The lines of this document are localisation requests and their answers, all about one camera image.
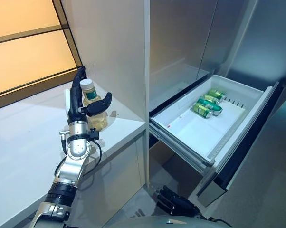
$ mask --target white shelf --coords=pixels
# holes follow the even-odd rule
[[[58,132],[67,127],[64,89],[70,87],[67,83],[0,109],[1,228],[33,213],[51,186],[63,157]],[[145,122],[114,97],[107,113],[99,140],[103,161],[145,130]]]

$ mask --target bottle label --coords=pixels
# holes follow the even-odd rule
[[[91,93],[86,93],[86,96],[88,100],[92,100],[96,98],[97,94],[96,94],[96,91],[93,91]]]

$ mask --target green can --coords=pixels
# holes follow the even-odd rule
[[[219,100],[219,99],[217,99],[217,98],[215,98],[215,97],[213,97],[213,96],[211,96],[211,95],[208,95],[208,94],[203,95],[202,98],[203,98],[204,100],[207,100],[207,101],[212,102],[212,103],[215,104],[215,105],[217,105],[217,104],[220,103],[220,100]]]
[[[202,97],[199,98],[198,103],[202,104],[204,107],[207,107],[208,109],[211,109],[213,111],[213,115],[219,115],[222,112],[222,108],[219,105],[204,100]]]
[[[211,95],[219,99],[220,101],[223,101],[223,99],[226,97],[224,92],[221,92],[217,89],[211,89],[210,91],[208,91],[208,95]]]
[[[191,108],[192,111],[198,113],[204,118],[210,118],[213,115],[213,111],[205,107],[200,103],[194,103],[193,107]]]

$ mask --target white bottle cap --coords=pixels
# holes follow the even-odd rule
[[[94,82],[89,78],[81,80],[80,86],[84,90],[92,89],[93,87],[95,87]]]

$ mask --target bottle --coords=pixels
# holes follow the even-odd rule
[[[83,105],[87,107],[89,104],[101,100],[95,91],[95,85],[91,79],[83,79],[80,81],[80,86],[84,94]],[[88,129],[95,128],[97,131],[107,127],[106,113],[102,112],[98,115],[87,117]]]

